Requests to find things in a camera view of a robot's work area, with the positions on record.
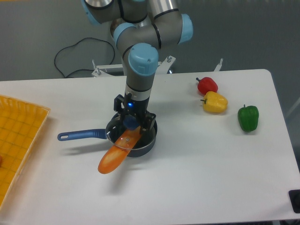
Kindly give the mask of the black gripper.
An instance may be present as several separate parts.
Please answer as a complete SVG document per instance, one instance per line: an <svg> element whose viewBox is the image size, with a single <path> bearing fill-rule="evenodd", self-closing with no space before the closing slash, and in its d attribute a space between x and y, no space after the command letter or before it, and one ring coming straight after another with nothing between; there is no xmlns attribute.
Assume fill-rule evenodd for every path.
<svg viewBox="0 0 300 225"><path fill-rule="evenodd" d="M156 114L147 112L149 97L139 101L133 99L133 94L125 94L123 97L119 94L114 99L113 109L122 117L123 124L126 127L140 126L140 134L150 131L156 121Z"/></svg>

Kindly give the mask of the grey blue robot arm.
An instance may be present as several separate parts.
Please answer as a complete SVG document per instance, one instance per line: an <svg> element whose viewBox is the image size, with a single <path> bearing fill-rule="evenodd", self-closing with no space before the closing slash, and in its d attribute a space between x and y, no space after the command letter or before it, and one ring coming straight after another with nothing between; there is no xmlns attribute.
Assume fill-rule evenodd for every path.
<svg viewBox="0 0 300 225"><path fill-rule="evenodd" d="M125 95L116 97L114 110L121 120L135 118L141 132L152 129L156 116L147 107L158 51L192 38L190 17L180 13L175 0L83 0L82 6L92 23L121 20L112 37L127 80Z"/></svg>

